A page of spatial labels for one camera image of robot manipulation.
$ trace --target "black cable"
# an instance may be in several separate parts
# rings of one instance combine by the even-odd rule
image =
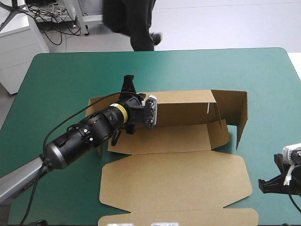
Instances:
[[[37,22],[36,21],[36,18],[34,18],[32,15],[30,15],[29,13],[25,13],[25,12],[22,12],[22,11],[20,11],[20,10],[18,10],[18,9],[14,9],[15,11],[18,11],[18,12],[21,12],[21,13],[24,13],[24,14],[26,14],[26,15],[28,15],[28,16],[30,16],[35,22]],[[52,43],[52,44],[54,44],[54,45],[60,45],[61,43],[62,43],[62,36],[61,36],[61,41],[60,41],[60,43],[59,44],[57,44],[57,43],[54,43],[49,37],[48,37],[48,35],[46,34],[46,32],[45,31],[43,31],[44,33],[45,33],[45,35],[46,35],[46,37],[49,39],[49,41]]]
[[[62,44],[62,42],[63,42],[62,34],[76,35],[76,36],[80,36],[80,35],[81,35],[81,32],[80,32],[81,28],[79,28],[76,32],[71,31],[71,29],[70,29],[70,28],[68,27],[68,25],[66,24],[66,21],[64,21],[62,18],[61,18],[61,20],[64,22],[65,26],[67,27],[67,29],[68,29],[71,33],[65,33],[65,32],[62,32],[62,29],[61,29],[61,27],[60,27],[59,25],[58,25],[59,30],[55,29],[55,28],[53,27],[53,23],[56,22],[55,24],[58,24],[58,21],[57,21],[57,19],[55,18],[55,15],[54,15],[53,13],[49,12],[49,11],[46,11],[46,10],[43,10],[43,9],[40,9],[40,8],[38,8],[38,9],[33,9],[32,7],[29,7],[28,9],[29,9],[29,11],[31,11],[31,12],[34,14],[34,16],[30,15],[29,13],[22,12],[22,11],[20,11],[20,10],[18,10],[18,9],[15,9],[15,11],[18,11],[18,12],[21,12],[21,13],[24,13],[24,14],[30,16],[30,17],[34,20],[34,22],[35,22],[36,24],[38,23],[37,17],[41,18],[42,21],[47,22],[47,21],[46,21],[43,17],[41,17],[40,15],[51,17],[52,27],[51,27],[50,29],[44,30],[44,29],[42,29],[41,27],[39,27],[38,24],[37,24],[37,27],[38,27],[38,29],[40,30],[40,32],[43,32],[43,33],[45,34],[45,36],[47,37],[47,39],[48,39],[52,44],[54,44],[54,45],[56,45],[56,46],[59,46],[59,45]],[[51,30],[55,30],[55,31],[57,31],[57,32],[60,33],[60,41],[59,41],[59,43],[53,42],[53,41],[51,40],[51,38],[47,35],[47,32],[49,32],[49,31],[51,31]]]
[[[301,213],[300,207],[297,205],[297,203],[294,201],[292,194],[291,194],[291,189],[290,186],[287,186],[287,194],[290,200],[292,201],[293,205],[296,207],[296,209]]]
[[[46,143],[47,143],[47,140],[48,138],[50,137],[50,135],[56,130],[58,129],[60,126],[62,126],[65,122],[69,121],[70,119],[72,119],[73,117],[75,117],[76,115],[82,113],[84,110],[88,109],[89,107],[95,105],[96,103],[108,98],[108,97],[111,97],[111,96],[114,96],[114,95],[117,95],[117,94],[131,94],[133,96],[136,96],[138,97],[139,99],[142,99],[141,96],[139,96],[138,94],[136,93],[133,93],[133,92],[117,92],[117,93],[112,93],[112,94],[109,94],[109,95],[106,95],[102,98],[100,98],[99,100],[97,100],[96,102],[84,107],[83,109],[81,109],[80,111],[76,112],[75,114],[71,115],[70,117],[68,117],[67,119],[65,119],[64,121],[62,121],[60,124],[58,124],[57,126],[55,126],[45,137],[44,139],[44,142],[43,142],[43,155],[40,156],[40,158],[43,160],[43,163],[42,163],[42,166],[41,168],[39,169],[39,172],[38,172],[38,175],[35,179],[35,182],[34,182],[34,185],[33,185],[33,188],[32,188],[32,193],[31,193],[31,196],[30,196],[30,199],[29,199],[29,202],[28,202],[28,205],[27,205],[27,210],[26,210],[26,213],[22,219],[22,221],[20,222],[20,226],[24,223],[24,221],[26,220],[28,214],[29,214],[29,211],[31,209],[31,206],[32,206],[32,201],[33,201],[33,197],[34,197],[34,194],[35,194],[35,191],[36,191],[36,188],[37,188],[37,185],[38,185],[38,181],[40,179],[40,176],[41,176],[41,173],[42,173],[42,170],[45,166],[47,166],[47,156],[46,156]]]

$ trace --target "white cabinet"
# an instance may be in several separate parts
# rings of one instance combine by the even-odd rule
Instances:
[[[2,2],[11,5],[10,0]],[[0,8],[0,21],[8,14]],[[49,53],[49,49],[34,20],[17,14],[0,32],[0,83],[10,94],[18,92],[33,57],[39,53]]]

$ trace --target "green table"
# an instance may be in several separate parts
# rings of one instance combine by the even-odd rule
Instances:
[[[244,157],[253,194],[229,208],[254,208],[260,224],[301,222],[287,195],[264,195],[257,182],[279,174],[273,154],[301,142],[301,83],[281,48],[37,55],[0,131],[0,173],[37,157],[44,136],[55,125],[86,106],[90,97],[120,91],[126,74],[135,75],[140,91],[247,91],[249,120],[238,150],[230,126],[231,142],[218,151]],[[98,200],[102,166],[122,157],[108,152],[100,157],[93,150],[67,169],[47,175],[39,182],[27,223],[45,218],[50,224],[95,225],[101,216],[123,213]],[[13,203],[9,223],[19,223],[29,195],[27,191]],[[298,196],[295,199],[301,204]]]

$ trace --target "unfolded cardboard box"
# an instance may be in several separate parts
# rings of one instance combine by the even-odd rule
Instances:
[[[256,226],[253,209],[224,209],[252,193],[243,158],[212,151],[229,142],[227,124],[237,126],[238,145],[247,121],[247,93],[150,94],[158,98],[156,128],[140,127],[134,135],[123,131],[116,146],[108,149],[131,156],[106,164],[102,171],[101,203],[130,213],[102,217],[98,225]],[[95,104],[87,113],[117,99]]]

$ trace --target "person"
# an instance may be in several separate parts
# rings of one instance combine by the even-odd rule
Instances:
[[[153,51],[160,33],[151,33],[151,14],[156,0],[103,0],[103,23],[115,33],[130,37],[134,51]]]

